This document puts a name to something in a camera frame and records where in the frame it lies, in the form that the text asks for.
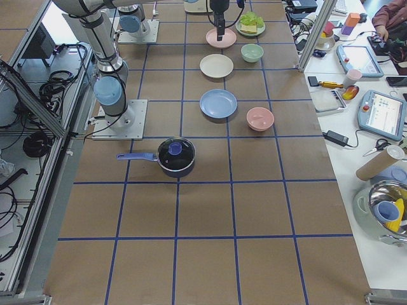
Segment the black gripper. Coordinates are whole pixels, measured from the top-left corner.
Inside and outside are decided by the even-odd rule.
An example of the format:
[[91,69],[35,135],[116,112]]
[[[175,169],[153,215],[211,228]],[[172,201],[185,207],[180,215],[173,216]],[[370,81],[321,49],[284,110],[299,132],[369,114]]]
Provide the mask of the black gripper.
[[211,23],[216,27],[216,39],[222,41],[223,28],[225,28],[224,13],[228,9],[228,0],[210,0],[209,6],[213,12],[213,21]]

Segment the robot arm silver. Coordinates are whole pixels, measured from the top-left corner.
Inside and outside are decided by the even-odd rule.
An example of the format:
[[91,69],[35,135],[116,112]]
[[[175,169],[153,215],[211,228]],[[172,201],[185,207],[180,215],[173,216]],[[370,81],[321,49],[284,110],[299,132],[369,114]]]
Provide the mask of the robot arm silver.
[[114,45],[112,23],[103,9],[116,9],[125,3],[119,1],[54,1],[64,12],[64,18],[80,42],[89,44],[97,59],[100,79],[93,91],[104,110],[108,127],[124,128],[134,119],[128,108],[125,85],[128,67]]
[[[229,8],[229,1],[204,1],[206,13],[213,12],[213,20],[209,20],[216,28],[216,41],[222,41],[226,26],[224,13]],[[119,43],[155,43],[158,34],[158,21],[147,20],[141,4],[130,6],[118,6],[119,26],[122,39],[117,38]]]

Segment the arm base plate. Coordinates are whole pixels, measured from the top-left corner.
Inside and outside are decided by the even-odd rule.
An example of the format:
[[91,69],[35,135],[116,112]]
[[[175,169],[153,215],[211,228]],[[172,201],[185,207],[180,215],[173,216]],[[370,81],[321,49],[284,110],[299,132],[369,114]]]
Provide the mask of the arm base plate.
[[92,140],[142,140],[147,108],[146,99],[127,100],[127,111],[115,121],[100,106],[98,115],[103,118],[95,122]]
[[119,21],[121,27],[118,34],[120,44],[153,44],[158,37],[159,21],[138,18],[121,17]]

